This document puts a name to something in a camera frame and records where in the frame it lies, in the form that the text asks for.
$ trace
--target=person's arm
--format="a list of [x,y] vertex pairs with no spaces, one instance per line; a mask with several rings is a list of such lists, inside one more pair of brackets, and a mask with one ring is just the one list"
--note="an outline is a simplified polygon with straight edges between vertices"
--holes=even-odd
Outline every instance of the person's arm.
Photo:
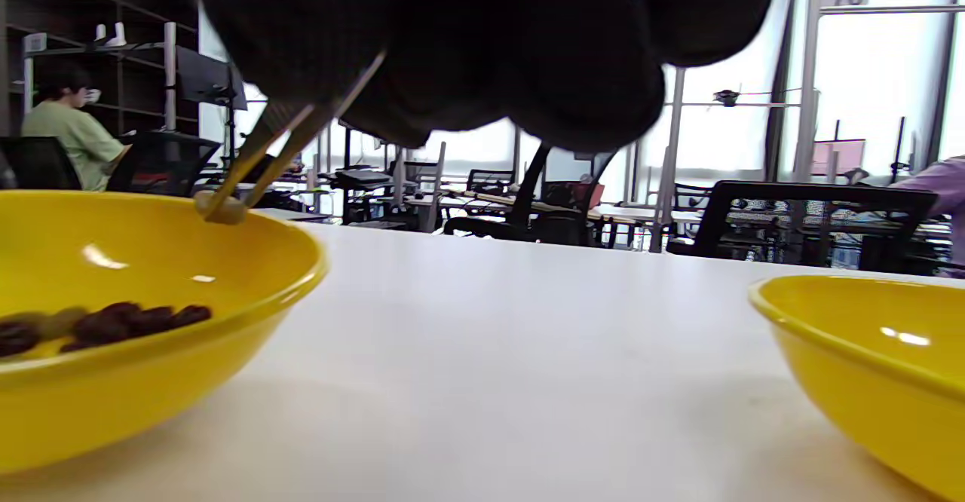
[[965,203],[965,159],[952,158],[935,163],[892,187],[931,191],[938,195],[935,206],[931,207],[931,216],[950,213]]
[[103,125],[97,123],[93,116],[83,114],[75,125],[75,135],[94,159],[104,163],[104,172],[111,173],[127,154],[129,145],[111,136]]

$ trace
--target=desk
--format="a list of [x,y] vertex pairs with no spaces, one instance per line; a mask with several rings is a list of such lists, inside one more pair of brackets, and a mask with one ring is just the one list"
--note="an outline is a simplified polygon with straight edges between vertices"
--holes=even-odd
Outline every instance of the desk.
[[[499,195],[476,193],[475,191],[449,190],[449,192],[456,193],[456,195],[461,195],[463,197],[468,197],[469,199],[483,200],[483,202],[486,203],[503,204],[503,206],[506,207],[511,207],[514,203],[516,203],[516,197],[501,197]],[[541,211],[542,213],[551,213],[551,211],[572,211],[575,213],[575,211],[578,211],[576,209],[569,209],[568,207],[558,207],[554,206],[554,204],[541,203],[538,202],[538,200],[534,200],[531,210],[533,210],[535,213],[538,211]],[[590,210],[590,213],[587,214],[587,219],[590,221],[602,219],[606,223],[616,223],[618,225],[636,225],[638,223],[637,220],[627,217],[610,216],[610,214],[601,213],[601,211],[598,209]]]
[[745,299],[844,272],[305,228],[332,272],[248,368],[0,500],[934,501],[816,411]]
[[286,221],[301,221],[307,219],[324,219],[327,216],[321,216],[317,213],[303,213],[303,211],[295,210],[282,210],[282,209],[251,209],[254,213],[261,213],[263,216],[274,217],[275,219],[283,219]]

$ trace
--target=office chair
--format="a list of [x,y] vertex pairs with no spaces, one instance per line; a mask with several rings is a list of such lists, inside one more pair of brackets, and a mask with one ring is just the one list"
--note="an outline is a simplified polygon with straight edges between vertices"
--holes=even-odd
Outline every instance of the office chair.
[[679,255],[900,272],[937,196],[810,183],[718,182],[692,245]]
[[[710,201],[710,192],[713,187],[702,187],[699,185],[686,185],[685,183],[675,183],[673,185],[673,211],[693,211],[699,213],[707,208]],[[693,237],[697,233],[699,223],[671,224],[671,238]]]
[[54,137],[0,138],[19,189],[81,189],[70,158]]
[[710,192],[713,189],[713,187],[675,183],[673,185],[673,211],[705,210],[707,203],[710,202]]
[[466,179],[466,191],[486,193],[489,195],[506,195],[513,185],[513,171],[486,171],[472,169]]
[[[485,193],[486,195],[496,195],[504,197],[509,195],[510,186],[513,185],[513,171],[486,171],[482,169],[472,169],[466,179],[466,191]],[[447,219],[449,210],[445,209]],[[504,218],[503,211],[480,209],[479,207],[467,206],[463,210],[471,217],[496,217]]]
[[599,203],[602,191],[597,189],[603,173],[617,152],[596,154],[590,162],[589,183],[545,182],[542,191],[544,203],[569,207],[572,211],[539,213],[532,223],[537,240],[550,244],[574,246],[599,245],[606,221],[599,219],[590,223],[590,210]]
[[107,182],[108,191],[190,197],[218,142],[172,131],[144,131]]
[[530,233],[530,214],[533,211],[533,195],[540,182],[540,175],[546,167],[550,145],[540,144],[530,162],[530,168],[523,177],[523,182],[516,193],[513,209],[506,214],[506,221],[489,221],[476,217],[454,217],[446,221],[443,226],[444,234],[454,234],[456,231],[470,233],[476,237],[493,237],[498,240],[534,241],[537,240]]

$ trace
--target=chair backrest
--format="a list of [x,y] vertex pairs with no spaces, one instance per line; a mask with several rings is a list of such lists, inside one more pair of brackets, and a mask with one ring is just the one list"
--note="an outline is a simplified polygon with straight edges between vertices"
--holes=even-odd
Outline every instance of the chair backrest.
[[692,254],[899,271],[914,229],[936,199],[902,189],[718,182]]
[[510,225],[520,228],[528,226],[530,214],[533,211],[533,195],[537,191],[537,185],[546,168],[546,158],[551,149],[548,144],[540,144],[540,148],[537,148],[537,152],[533,155],[533,160],[530,161],[530,166],[526,169],[526,175],[523,176],[523,182],[520,183],[519,191],[516,193],[513,209],[506,216],[506,222]]
[[107,182],[108,191],[190,197],[218,142],[172,131],[144,131]]
[[80,189],[70,158],[54,137],[0,138],[19,189]]
[[701,211],[706,209],[707,203],[710,201],[710,192],[713,189],[713,187],[675,183],[673,185],[673,211]]
[[472,169],[466,179],[466,190],[489,195],[506,195],[513,185],[513,171]]

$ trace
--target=monitor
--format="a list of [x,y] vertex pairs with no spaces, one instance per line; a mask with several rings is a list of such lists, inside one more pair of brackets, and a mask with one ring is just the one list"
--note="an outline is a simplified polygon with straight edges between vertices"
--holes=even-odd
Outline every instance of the monitor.
[[248,109],[244,79],[238,69],[230,63],[200,55],[188,48],[178,46],[177,50],[179,87],[186,100],[226,107],[230,105],[234,110]]

